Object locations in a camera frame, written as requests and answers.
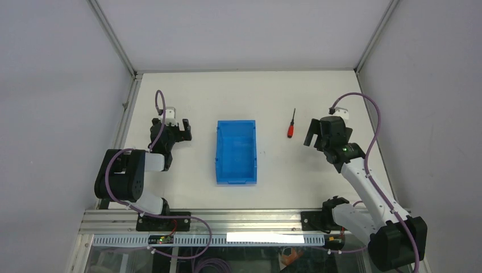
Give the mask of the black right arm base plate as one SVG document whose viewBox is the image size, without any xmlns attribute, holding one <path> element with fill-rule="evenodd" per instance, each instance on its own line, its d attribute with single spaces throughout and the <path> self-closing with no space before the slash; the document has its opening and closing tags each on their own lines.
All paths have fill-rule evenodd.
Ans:
<svg viewBox="0 0 482 273">
<path fill-rule="evenodd" d="M 332 231 L 341 231 L 342 227 L 334 222 L 333 216 L 323 211 L 302 211 L 301 229 L 303 231 L 321 231 L 331 233 Z"/>
</svg>

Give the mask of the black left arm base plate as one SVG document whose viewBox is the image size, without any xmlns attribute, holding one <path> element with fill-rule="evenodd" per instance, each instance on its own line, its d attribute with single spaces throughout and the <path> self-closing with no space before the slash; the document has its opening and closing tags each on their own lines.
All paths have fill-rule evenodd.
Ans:
<svg viewBox="0 0 482 273">
<path fill-rule="evenodd" d="M 176 229 L 176 231 L 189 231 L 191 212 L 179 211 L 171 212 L 171 216 L 175 216 L 175 219 L 161 219 L 151 216 L 140 216 L 136 223 L 136 231 L 156 231 L 167 233 Z"/>
</svg>

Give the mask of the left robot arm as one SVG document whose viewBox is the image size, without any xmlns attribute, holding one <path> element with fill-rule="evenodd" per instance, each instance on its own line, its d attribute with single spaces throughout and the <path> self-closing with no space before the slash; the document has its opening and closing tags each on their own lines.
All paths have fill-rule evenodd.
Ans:
<svg viewBox="0 0 482 273">
<path fill-rule="evenodd" d="M 156 140 L 152 151 L 139 149 L 108 149 L 94 183 L 97 198 L 118 202 L 142 215 L 150 214 L 149 224 L 157 231 L 164 231 L 171 224 L 171 213 L 166 199 L 144 189 L 146 172 L 167 172 L 172 164 L 173 146 L 191 141 L 192 132 L 188 119 L 177 121 L 154 118 L 150 127 L 151 141 Z"/>
</svg>

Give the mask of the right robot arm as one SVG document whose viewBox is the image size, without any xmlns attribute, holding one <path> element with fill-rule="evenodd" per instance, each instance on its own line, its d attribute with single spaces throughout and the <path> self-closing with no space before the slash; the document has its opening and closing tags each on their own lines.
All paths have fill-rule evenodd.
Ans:
<svg viewBox="0 0 482 273">
<path fill-rule="evenodd" d="M 349 141 L 351 133 L 342 117 L 312 119 L 304 145 L 312 144 L 325 155 L 351 184 L 369 215 L 360 213 L 347 199 L 334 196 L 323 202 L 320 212 L 301 214 L 303 229 L 330 233 L 345 228 L 367 246 L 378 270 L 386 272 L 409 264 L 418 269 L 425 257 L 427 224 L 422 217 L 412 217 L 378 185 L 368 156 Z"/>
</svg>

